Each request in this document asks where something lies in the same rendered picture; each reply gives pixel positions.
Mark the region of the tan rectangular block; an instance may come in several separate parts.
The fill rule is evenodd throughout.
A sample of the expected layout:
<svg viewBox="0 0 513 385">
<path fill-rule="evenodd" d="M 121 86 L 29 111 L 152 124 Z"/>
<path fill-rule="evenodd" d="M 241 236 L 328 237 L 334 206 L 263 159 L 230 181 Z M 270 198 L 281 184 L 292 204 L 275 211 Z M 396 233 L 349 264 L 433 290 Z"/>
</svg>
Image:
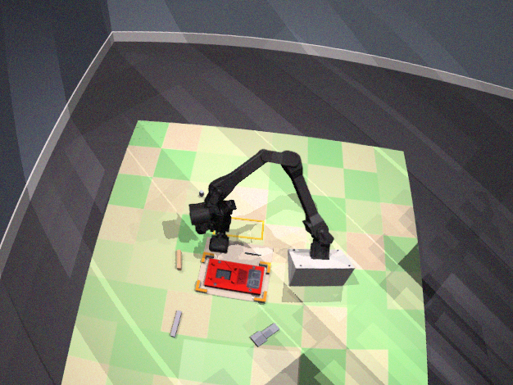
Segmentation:
<svg viewBox="0 0 513 385">
<path fill-rule="evenodd" d="M 177 254 L 177 270 L 182 270 L 182 265 L 181 265 L 181 250 L 177 250 L 176 254 Z"/>
</svg>

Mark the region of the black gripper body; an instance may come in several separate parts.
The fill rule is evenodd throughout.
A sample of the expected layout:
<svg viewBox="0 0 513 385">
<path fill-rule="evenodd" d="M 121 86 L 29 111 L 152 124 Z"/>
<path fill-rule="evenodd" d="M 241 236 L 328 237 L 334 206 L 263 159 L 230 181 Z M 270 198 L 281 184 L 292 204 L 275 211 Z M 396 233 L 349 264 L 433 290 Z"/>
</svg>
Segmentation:
<svg viewBox="0 0 513 385">
<path fill-rule="evenodd" d="M 229 240 L 227 240 L 227 235 L 225 235 L 225 233 L 229 232 L 230 217 L 227 222 L 222 224 L 215 222 L 212 218 L 212 224 L 217 235 L 216 238 L 211 238 L 209 251 L 227 253 Z"/>
</svg>

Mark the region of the grey rectangular bar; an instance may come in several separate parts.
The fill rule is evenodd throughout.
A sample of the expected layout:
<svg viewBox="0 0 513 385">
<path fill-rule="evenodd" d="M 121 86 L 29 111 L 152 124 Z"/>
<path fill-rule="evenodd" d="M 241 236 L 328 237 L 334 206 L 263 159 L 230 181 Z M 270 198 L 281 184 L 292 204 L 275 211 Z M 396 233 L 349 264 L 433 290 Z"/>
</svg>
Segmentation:
<svg viewBox="0 0 513 385">
<path fill-rule="evenodd" d="M 180 317 L 182 315 L 182 312 L 180 310 L 177 310 L 176 311 L 176 316 L 175 316 L 175 320 L 174 320 L 174 324 L 173 324 L 173 327 L 172 327 L 172 331 L 171 331 L 171 334 L 170 336 L 171 337 L 175 337 L 177 331 L 178 331 L 178 326 L 179 326 L 179 320 L 180 320 Z"/>
</svg>

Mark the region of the beige flat slab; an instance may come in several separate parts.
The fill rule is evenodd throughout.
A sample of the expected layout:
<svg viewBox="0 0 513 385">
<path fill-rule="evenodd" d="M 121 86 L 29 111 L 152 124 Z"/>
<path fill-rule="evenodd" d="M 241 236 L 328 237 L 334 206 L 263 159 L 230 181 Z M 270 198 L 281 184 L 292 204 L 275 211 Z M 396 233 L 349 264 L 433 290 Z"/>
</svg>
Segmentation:
<svg viewBox="0 0 513 385">
<path fill-rule="evenodd" d="M 203 252 L 201 268 L 199 271 L 199 277 L 195 288 L 196 292 L 202 292 L 218 297 L 227 297 L 242 301 L 255 301 L 266 303 L 273 247 L 229 240 L 228 252 L 219 253 L 209 251 L 210 240 L 211 237 L 207 237 L 206 245 Z M 259 296 L 248 293 L 229 292 L 217 288 L 205 287 L 204 282 L 207 275 L 209 258 L 265 267 L 261 287 L 261 295 Z"/>
</svg>

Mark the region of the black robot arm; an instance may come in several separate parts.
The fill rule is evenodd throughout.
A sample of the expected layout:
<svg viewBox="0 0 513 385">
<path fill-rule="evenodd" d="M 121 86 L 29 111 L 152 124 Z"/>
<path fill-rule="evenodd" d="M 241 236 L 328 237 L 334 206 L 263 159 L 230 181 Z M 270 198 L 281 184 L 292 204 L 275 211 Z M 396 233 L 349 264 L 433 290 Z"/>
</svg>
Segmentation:
<svg viewBox="0 0 513 385">
<path fill-rule="evenodd" d="M 257 154 L 242 163 L 238 168 L 211 181 L 204 202 L 188 204 L 191 225 L 195 226 L 198 234 L 205 234 L 208 229 L 214 232 L 212 218 L 217 223 L 229 220 L 230 211 L 237 210 L 234 200 L 224 200 L 234 190 L 236 185 L 247 178 L 266 162 L 281 164 L 284 171 L 293 182 L 305 214 L 302 221 L 305 230 L 311 234 L 310 256 L 312 260 L 329 260 L 329 247 L 334 237 L 324 219 L 318 213 L 302 173 L 301 157 L 288 150 L 282 152 L 261 149 Z"/>
</svg>

